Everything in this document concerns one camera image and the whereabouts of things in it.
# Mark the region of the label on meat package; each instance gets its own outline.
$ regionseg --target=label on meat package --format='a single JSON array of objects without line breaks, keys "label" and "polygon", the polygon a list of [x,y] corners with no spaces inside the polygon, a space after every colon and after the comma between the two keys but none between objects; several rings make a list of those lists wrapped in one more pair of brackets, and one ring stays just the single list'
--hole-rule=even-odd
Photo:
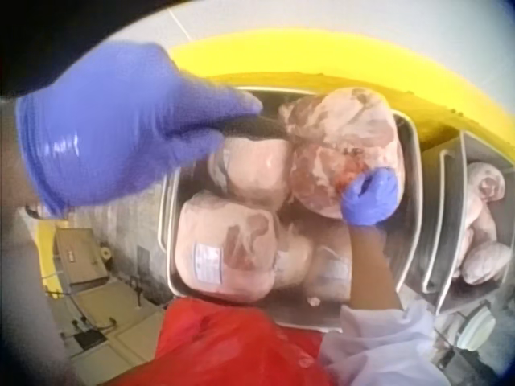
[{"label": "label on meat package", "polygon": [[276,273],[281,273],[286,270],[288,264],[288,252],[277,251],[275,254],[274,260],[274,271]]},{"label": "label on meat package", "polygon": [[195,243],[193,246],[193,265],[198,281],[209,284],[222,283],[222,250],[205,244]]},{"label": "label on meat package", "polygon": [[327,253],[324,267],[320,272],[321,279],[346,280],[348,277],[348,266],[338,258],[338,255],[327,247],[320,247]]}]

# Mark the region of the vacuum-sealed meat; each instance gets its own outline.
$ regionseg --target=vacuum-sealed meat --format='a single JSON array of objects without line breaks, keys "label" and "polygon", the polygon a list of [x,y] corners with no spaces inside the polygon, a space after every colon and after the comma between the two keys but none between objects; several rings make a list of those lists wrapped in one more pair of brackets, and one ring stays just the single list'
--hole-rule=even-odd
[{"label": "vacuum-sealed meat", "polygon": [[483,201],[477,195],[476,189],[471,185],[467,188],[467,209],[465,212],[465,228],[470,227],[483,209]]},{"label": "vacuum-sealed meat", "polygon": [[244,203],[278,210],[290,192],[291,144],[282,139],[227,138],[208,160],[212,180]]},{"label": "vacuum-sealed meat", "polygon": [[313,243],[299,234],[294,224],[280,226],[278,251],[275,256],[275,289],[293,287],[303,282],[311,264]]},{"label": "vacuum-sealed meat", "polygon": [[341,218],[340,195],[359,173],[391,167],[404,191],[404,163],[397,126],[386,100],[368,89],[342,88],[284,104],[288,133],[306,138],[295,148],[291,190],[308,209]]},{"label": "vacuum-sealed meat", "polygon": [[312,306],[321,301],[346,302],[352,280],[352,246],[347,225],[325,223],[318,230],[304,293]]},{"label": "vacuum-sealed meat", "polygon": [[476,189],[484,201],[497,201],[505,196],[505,177],[494,166],[473,162],[467,166],[468,185]]},{"label": "vacuum-sealed meat", "polygon": [[461,245],[459,246],[456,268],[452,275],[454,279],[458,278],[461,275],[461,265],[464,262],[464,258],[467,255],[467,251],[470,248],[470,245],[472,244],[473,237],[474,231],[471,228],[465,229],[463,239],[461,239]]},{"label": "vacuum-sealed meat", "polygon": [[470,285],[484,283],[496,276],[512,256],[511,248],[496,241],[483,243],[472,249],[461,268],[465,282]]},{"label": "vacuum-sealed meat", "polygon": [[480,215],[472,223],[472,229],[474,230],[474,246],[488,241],[497,241],[496,222],[493,220],[492,213],[490,213],[486,203],[483,203]]},{"label": "vacuum-sealed meat", "polygon": [[274,215],[202,191],[182,208],[175,265],[190,288],[234,302],[255,302],[274,285]]}]

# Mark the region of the red plastic bag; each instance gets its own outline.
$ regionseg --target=red plastic bag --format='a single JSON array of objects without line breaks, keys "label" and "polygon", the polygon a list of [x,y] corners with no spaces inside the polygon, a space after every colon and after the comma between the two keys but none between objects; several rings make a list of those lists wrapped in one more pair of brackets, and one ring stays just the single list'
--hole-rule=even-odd
[{"label": "red plastic bag", "polygon": [[166,312],[154,360],[109,384],[329,385],[316,362],[321,341],[254,308],[179,299]]}]

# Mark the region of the blue nitrile glove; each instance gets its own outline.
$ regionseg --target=blue nitrile glove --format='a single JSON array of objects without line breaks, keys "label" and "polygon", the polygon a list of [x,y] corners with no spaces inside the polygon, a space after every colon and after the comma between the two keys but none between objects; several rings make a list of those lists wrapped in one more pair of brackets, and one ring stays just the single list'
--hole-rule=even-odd
[{"label": "blue nitrile glove", "polygon": [[397,196],[395,172],[390,168],[377,168],[352,181],[342,195],[341,212],[351,225],[375,225],[393,214]]},{"label": "blue nitrile glove", "polygon": [[223,141],[211,124],[261,102],[180,72],[155,44],[104,43],[19,99],[19,140],[53,215],[138,192]]}]

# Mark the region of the white sleeve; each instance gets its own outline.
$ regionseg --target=white sleeve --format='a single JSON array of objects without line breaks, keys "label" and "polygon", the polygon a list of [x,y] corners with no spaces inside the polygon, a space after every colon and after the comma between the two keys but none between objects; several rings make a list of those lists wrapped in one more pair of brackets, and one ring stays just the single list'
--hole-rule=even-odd
[{"label": "white sleeve", "polygon": [[433,343],[426,303],[401,310],[351,310],[342,306],[343,332],[327,333],[319,362],[338,385],[449,385],[425,355]]}]

